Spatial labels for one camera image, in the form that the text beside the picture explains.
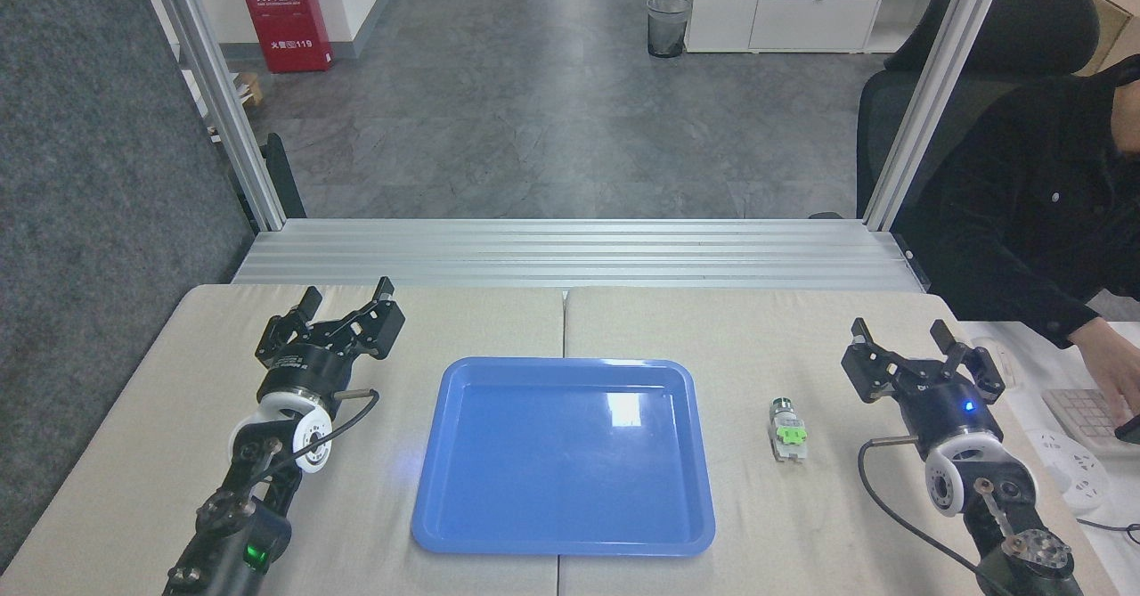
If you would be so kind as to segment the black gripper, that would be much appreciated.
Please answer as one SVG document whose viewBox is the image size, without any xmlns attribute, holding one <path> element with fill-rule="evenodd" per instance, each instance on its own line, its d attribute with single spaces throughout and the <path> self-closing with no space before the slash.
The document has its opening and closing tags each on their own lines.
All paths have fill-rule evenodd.
<svg viewBox="0 0 1140 596">
<path fill-rule="evenodd" d="M 974 383 L 929 384 L 929 373 L 918 361 L 909 361 L 876 344 L 863 317 L 852 321 L 850 335 L 850 345 L 840 364 L 860 401 L 873 403 L 883 395 L 895 397 L 907 433 L 917 436 L 917 444 L 940 444 L 952 436 L 978 432 L 987 432 L 997 438 L 997 442 L 1003 441 L 1002 428 L 982 401 L 982 397 L 1001 397 L 1005 392 L 1005 382 L 986 348 L 961 343 L 946 323 L 936 320 L 930 327 L 930 336 L 946 356 L 938 377 L 953 379 L 958 366 L 964 364 Z"/>
<path fill-rule="evenodd" d="M 335 393 L 347 390 L 356 356 L 386 359 L 404 327 L 404 312 L 394 303 L 394 284 L 381 278 L 373 297 L 342 319 L 310 323 L 321 307 L 321 293 L 316 287 L 285 315 L 270 317 L 256 344 L 256 360 L 264 365 L 264 381 L 256 391 L 256 401 L 270 393 L 288 392 L 333 401 Z M 308 344 L 290 343 L 308 333 Z"/>
</svg>

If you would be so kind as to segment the person's hand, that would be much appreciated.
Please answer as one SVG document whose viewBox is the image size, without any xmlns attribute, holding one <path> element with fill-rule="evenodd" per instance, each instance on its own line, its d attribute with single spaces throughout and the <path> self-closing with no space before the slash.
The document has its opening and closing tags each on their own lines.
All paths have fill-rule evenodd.
<svg viewBox="0 0 1140 596">
<path fill-rule="evenodd" d="M 1078 349 L 1096 387 L 1106 397 L 1117 426 L 1127 424 L 1139 411 L 1139 348 L 1104 320 L 1082 325 L 1067 336 Z"/>
</svg>

